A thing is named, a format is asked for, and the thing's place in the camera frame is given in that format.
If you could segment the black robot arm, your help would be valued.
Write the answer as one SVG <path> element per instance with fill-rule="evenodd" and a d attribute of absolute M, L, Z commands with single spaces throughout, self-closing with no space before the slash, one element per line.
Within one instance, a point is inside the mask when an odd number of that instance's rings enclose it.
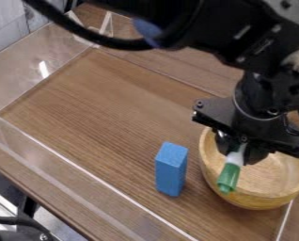
<path fill-rule="evenodd" d="M 138 37 L 106 37 L 48 0 L 24 2 L 84 40 L 121 51 L 190 48 L 243 71 L 228 98 L 193 103 L 193 122 L 214 133 L 218 152 L 244 146 L 255 164 L 272 153 L 299 157 L 299 0 L 86 0 L 133 21 Z"/>

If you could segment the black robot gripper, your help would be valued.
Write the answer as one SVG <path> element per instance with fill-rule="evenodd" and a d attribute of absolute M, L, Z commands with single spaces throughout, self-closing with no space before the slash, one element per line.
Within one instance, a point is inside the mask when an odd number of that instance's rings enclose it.
<path fill-rule="evenodd" d="M 236 153 L 245 144 L 244 165 L 255 165 L 275 152 L 299 158 L 299 107 L 256 117 L 226 97 L 197 99 L 192 111 L 192 121 L 214 133 L 220 154 Z"/>

